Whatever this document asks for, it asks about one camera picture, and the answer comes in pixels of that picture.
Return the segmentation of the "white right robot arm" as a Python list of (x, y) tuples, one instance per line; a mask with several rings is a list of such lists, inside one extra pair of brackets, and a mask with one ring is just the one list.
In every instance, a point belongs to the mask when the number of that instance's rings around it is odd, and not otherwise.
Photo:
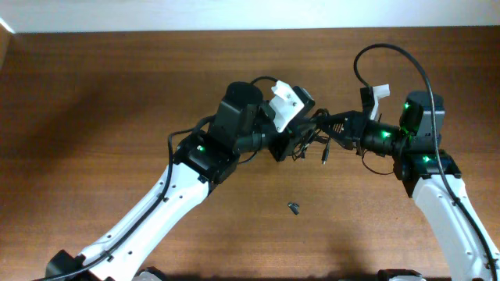
[(443, 98), (408, 94), (397, 126), (371, 119), (373, 96), (362, 111), (318, 117), (317, 126), (341, 147), (393, 158), (393, 171), (428, 221), (454, 280), (497, 280), (499, 251), (473, 209), (462, 173), (439, 148)]

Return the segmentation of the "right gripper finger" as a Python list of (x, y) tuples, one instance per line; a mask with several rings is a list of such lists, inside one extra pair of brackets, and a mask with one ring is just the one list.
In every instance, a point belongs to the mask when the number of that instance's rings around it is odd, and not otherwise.
[(343, 124), (347, 126), (358, 126), (365, 122), (365, 115), (362, 112), (347, 111), (333, 115), (325, 115), (318, 118), (319, 126), (333, 126)]
[(343, 124), (326, 125), (323, 131), (344, 149), (353, 149), (353, 141), (344, 130)]

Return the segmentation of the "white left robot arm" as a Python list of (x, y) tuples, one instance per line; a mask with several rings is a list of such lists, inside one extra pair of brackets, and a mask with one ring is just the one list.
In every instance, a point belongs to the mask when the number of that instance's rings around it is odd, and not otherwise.
[(168, 146), (169, 162), (152, 189), (105, 235), (76, 257), (59, 251), (46, 280), (139, 280), (147, 257), (190, 210), (200, 205), (241, 164), (247, 152), (269, 150), (286, 159), (314, 125), (315, 105), (302, 87), (276, 81), (267, 101), (255, 82), (233, 82), (212, 116), (183, 131)]

